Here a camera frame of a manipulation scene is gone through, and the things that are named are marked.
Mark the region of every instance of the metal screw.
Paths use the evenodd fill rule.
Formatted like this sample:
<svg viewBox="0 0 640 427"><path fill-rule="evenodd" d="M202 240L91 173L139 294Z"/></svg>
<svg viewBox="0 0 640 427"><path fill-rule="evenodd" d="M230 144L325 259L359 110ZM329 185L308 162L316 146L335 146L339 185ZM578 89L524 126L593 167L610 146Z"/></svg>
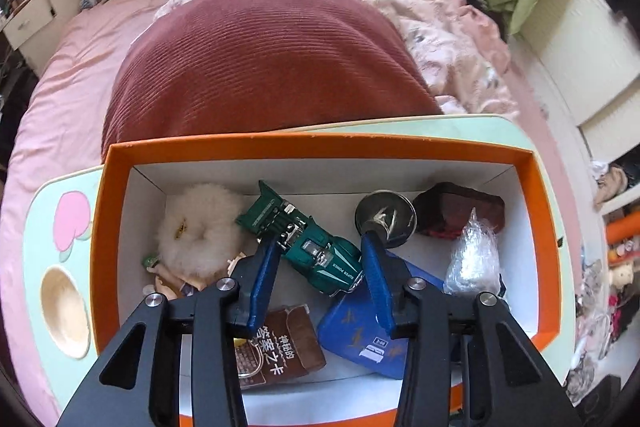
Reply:
<svg viewBox="0 0 640 427"><path fill-rule="evenodd" d="M236 281L231 279L231 277L223 277L222 279L218 280L218 282L216 282L216 287L223 292L232 290L235 285Z"/></svg>
<svg viewBox="0 0 640 427"><path fill-rule="evenodd" d="M424 290L425 288L427 288L427 281L422 277L411 277L411 279L409 279L406 284L412 290Z"/></svg>
<svg viewBox="0 0 640 427"><path fill-rule="evenodd" d="M149 293L149 295L145 297L145 304L150 308L155 308L160 305L163 298L160 293Z"/></svg>
<svg viewBox="0 0 640 427"><path fill-rule="evenodd" d="M485 306L495 306L495 303L498 301L496 296L489 292L482 292L480 294L480 302Z"/></svg>

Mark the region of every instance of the beige oval recess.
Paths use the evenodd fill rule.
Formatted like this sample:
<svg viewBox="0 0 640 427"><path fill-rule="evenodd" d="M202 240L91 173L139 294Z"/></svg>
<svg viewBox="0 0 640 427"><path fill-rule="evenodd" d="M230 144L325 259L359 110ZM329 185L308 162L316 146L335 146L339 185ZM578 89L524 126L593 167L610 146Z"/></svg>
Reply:
<svg viewBox="0 0 640 427"><path fill-rule="evenodd" d="M89 320L84 299L71 276L60 266L50 266L40 284L44 322L60 351L82 359L89 350Z"/></svg>

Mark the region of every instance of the metal cup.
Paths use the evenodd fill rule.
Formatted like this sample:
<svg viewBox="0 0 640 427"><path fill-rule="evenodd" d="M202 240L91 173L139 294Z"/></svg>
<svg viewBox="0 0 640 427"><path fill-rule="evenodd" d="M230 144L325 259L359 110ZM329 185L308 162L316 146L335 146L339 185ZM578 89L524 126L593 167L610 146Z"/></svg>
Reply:
<svg viewBox="0 0 640 427"><path fill-rule="evenodd" d="M377 190L360 200L355 221L360 235L373 231L385 248L396 248L412 236L418 219L411 201L402 194Z"/></svg>

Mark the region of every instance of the green toy car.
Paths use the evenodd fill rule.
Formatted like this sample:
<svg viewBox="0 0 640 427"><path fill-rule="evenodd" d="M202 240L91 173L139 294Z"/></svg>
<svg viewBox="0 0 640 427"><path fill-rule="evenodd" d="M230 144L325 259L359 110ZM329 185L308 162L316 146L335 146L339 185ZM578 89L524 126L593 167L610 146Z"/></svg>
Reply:
<svg viewBox="0 0 640 427"><path fill-rule="evenodd" d="M353 291L363 277L360 250L346 239L330 235L265 182L259 181L258 186L260 197L236 223L258 240L266 232L276 233L284 258L322 293L333 296Z"/></svg>

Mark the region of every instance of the red blanket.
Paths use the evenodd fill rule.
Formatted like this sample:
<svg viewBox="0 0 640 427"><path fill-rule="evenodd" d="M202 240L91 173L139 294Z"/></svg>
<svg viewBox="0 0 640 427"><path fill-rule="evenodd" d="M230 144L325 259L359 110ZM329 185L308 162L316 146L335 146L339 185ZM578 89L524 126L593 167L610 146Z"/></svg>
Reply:
<svg viewBox="0 0 640 427"><path fill-rule="evenodd" d="M112 143L441 114L392 23L357 0L193 0L120 67Z"/></svg>

